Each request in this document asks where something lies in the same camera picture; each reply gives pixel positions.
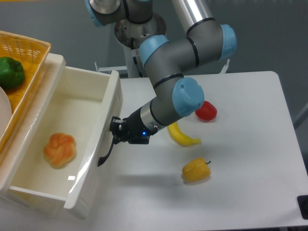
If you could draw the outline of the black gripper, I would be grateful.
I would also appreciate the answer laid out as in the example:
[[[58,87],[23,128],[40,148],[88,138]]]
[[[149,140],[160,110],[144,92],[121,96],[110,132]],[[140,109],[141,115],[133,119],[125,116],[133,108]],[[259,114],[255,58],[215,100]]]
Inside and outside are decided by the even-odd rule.
[[[121,136],[122,123],[125,127],[125,138]],[[113,135],[113,144],[128,142],[129,144],[149,144],[150,136],[158,132],[157,125],[147,128],[141,119],[141,109],[133,112],[123,120],[113,116],[110,122],[109,131]]]

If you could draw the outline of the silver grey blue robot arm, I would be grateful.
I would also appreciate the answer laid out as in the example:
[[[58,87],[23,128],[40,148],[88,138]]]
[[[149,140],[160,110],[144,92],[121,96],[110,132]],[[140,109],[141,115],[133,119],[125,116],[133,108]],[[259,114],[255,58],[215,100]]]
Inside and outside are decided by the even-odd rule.
[[[150,0],[88,0],[86,6],[97,25],[117,23],[115,32],[124,46],[139,51],[137,63],[149,78],[156,96],[129,117],[113,117],[113,144],[147,144],[150,136],[199,109],[201,86],[183,73],[230,57],[237,40],[229,25],[221,25],[204,0],[172,2],[186,37],[171,42],[160,32]]]

